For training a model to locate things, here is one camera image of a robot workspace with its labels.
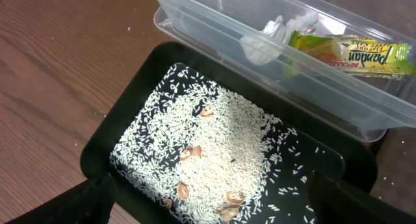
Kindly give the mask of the green snack wrapper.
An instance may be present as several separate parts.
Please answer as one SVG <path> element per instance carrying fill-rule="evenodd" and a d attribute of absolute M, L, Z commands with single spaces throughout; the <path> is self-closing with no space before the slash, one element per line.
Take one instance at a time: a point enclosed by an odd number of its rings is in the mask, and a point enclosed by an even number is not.
<path fill-rule="evenodd" d="M 357 35 L 326 37 L 293 33 L 290 46 L 345 73 L 402 79 L 415 73 L 408 61 L 409 45 L 383 44 Z"/>

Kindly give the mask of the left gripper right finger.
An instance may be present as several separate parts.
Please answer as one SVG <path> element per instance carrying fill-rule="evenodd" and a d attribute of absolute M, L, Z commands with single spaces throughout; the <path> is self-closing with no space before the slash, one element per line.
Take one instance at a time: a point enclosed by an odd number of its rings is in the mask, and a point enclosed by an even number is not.
<path fill-rule="evenodd" d="M 310 174 L 307 194 L 317 223 L 415 223 L 415 217 L 318 171 Z"/>

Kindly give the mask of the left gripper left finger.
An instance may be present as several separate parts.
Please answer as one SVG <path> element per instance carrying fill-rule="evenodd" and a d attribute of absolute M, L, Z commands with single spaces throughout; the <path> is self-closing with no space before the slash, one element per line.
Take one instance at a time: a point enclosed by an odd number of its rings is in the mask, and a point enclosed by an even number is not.
<path fill-rule="evenodd" d="M 87 179 L 6 224 L 107 224 L 115 197 L 116 182 L 107 174 Z"/>

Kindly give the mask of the white tissue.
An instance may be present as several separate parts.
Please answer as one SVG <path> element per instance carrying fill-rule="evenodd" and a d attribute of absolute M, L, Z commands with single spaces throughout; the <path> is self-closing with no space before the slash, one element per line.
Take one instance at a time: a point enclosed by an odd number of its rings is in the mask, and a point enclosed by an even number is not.
<path fill-rule="evenodd" d="M 296 32 L 305 32 L 318 21 L 317 12 L 309 12 L 303 16 L 297 16 L 283 24 L 283 17 L 278 16 L 274 21 L 269 21 L 261 35 L 243 36 L 239 42 L 246 58 L 254 65 L 261 66 L 270 63 L 281 55 L 282 49 L 273 44 L 288 44 L 292 35 Z"/>

